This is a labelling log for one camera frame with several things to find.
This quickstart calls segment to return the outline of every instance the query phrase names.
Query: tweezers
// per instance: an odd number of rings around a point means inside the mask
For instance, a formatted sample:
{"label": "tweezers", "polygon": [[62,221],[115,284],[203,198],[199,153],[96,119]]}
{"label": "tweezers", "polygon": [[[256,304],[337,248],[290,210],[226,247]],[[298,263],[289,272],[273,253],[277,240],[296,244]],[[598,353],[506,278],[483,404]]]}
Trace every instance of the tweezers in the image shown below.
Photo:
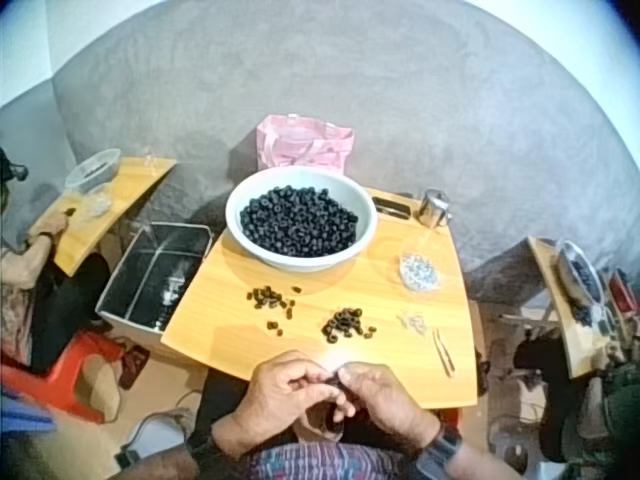
{"label": "tweezers", "polygon": [[444,371],[446,372],[448,377],[453,377],[456,373],[456,366],[453,364],[453,360],[451,360],[449,349],[444,343],[444,340],[440,335],[440,330],[438,328],[433,329],[433,343],[435,343],[436,345],[436,350],[438,351],[438,356],[440,357],[440,361],[442,362]]}

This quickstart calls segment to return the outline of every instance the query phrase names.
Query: wooden table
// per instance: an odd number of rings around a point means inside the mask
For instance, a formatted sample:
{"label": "wooden table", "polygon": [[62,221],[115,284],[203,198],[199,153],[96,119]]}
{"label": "wooden table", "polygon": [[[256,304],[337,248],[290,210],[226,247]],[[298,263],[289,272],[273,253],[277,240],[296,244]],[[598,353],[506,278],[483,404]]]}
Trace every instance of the wooden table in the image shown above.
{"label": "wooden table", "polygon": [[538,324],[544,327],[559,328],[564,342],[570,378],[589,373],[594,369],[592,357],[606,346],[609,337],[602,335],[597,327],[584,326],[574,319],[569,300],[556,274],[558,255],[555,246],[540,238],[529,237],[528,241],[545,286],[549,291],[551,304],[541,320],[510,315],[501,317],[507,320],[511,318],[532,326]]}
{"label": "wooden table", "polygon": [[[413,200],[369,192],[418,207]],[[428,256],[442,288],[425,294],[408,291],[398,272],[403,251]],[[292,320],[280,308],[256,310],[247,301],[248,291],[266,285],[296,300]],[[294,293],[292,286],[302,293]],[[334,345],[326,342],[320,330],[343,307],[363,309],[363,324],[378,329],[371,340],[356,335],[340,337]],[[445,337],[457,369],[453,378],[445,374],[431,331],[420,336],[398,318],[418,313]],[[269,320],[279,322],[282,337],[266,329]],[[354,360],[387,364],[424,408],[461,407],[477,400],[471,319],[451,234],[447,228],[429,230],[414,219],[379,214],[376,235],[358,257],[305,274],[260,262],[225,231],[186,291],[162,343],[243,379],[250,378],[258,363],[297,349],[331,370]]]}
{"label": "wooden table", "polygon": [[67,275],[72,276],[80,264],[91,253],[102,236],[149,188],[160,180],[175,165],[175,160],[167,158],[125,157],[120,163],[118,174],[106,186],[113,204],[108,212],[98,218],[88,213],[87,197],[65,193],[42,214],[31,227],[34,231],[47,214],[68,208],[76,212],[69,220],[69,228],[60,237],[54,261]]}

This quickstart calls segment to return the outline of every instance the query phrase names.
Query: small plastic bag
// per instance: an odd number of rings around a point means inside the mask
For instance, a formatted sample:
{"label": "small plastic bag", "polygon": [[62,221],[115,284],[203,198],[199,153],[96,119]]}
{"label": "small plastic bag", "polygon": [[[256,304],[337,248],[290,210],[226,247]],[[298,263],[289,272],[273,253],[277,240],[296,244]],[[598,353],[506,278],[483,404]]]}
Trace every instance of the small plastic bag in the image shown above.
{"label": "small plastic bag", "polygon": [[290,165],[344,173],[353,129],[297,115],[269,115],[256,131],[258,169]]}

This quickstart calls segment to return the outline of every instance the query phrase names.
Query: black watch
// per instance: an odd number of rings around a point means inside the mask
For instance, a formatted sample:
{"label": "black watch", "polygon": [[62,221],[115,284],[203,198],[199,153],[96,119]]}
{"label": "black watch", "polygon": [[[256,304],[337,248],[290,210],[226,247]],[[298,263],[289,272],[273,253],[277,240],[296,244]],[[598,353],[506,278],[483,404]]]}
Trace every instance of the black watch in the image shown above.
{"label": "black watch", "polygon": [[418,472],[423,478],[448,478],[445,466],[458,453],[461,443],[458,430],[442,424],[438,435],[418,455],[415,463]]}
{"label": "black watch", "polygon": [[206,472],[208,479],[233,478],[234,475],[240,474],[240,465],[216,445],[211,430],[194,431],[185,445],[189,455],[198,465],[200,474]]}

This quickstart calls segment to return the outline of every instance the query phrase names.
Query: white wall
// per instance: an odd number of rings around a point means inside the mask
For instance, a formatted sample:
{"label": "white wall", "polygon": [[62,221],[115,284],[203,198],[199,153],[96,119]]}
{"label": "white wall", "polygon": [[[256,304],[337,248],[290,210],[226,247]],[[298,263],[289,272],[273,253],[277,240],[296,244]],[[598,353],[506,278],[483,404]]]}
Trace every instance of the white wall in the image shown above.
{"label": "white wall", "polygon": [[105,32],[164,0],[14,0],[0,15],[0,107]]}
{"label": "white wall", "polygon": [[591,94],[640,167],[640,46],[605,0],[466,0],[553,55]]}
{"label": "white wall", "polygon": [[0,16],[0,107],[50,77],[45,0],[11,2]]}

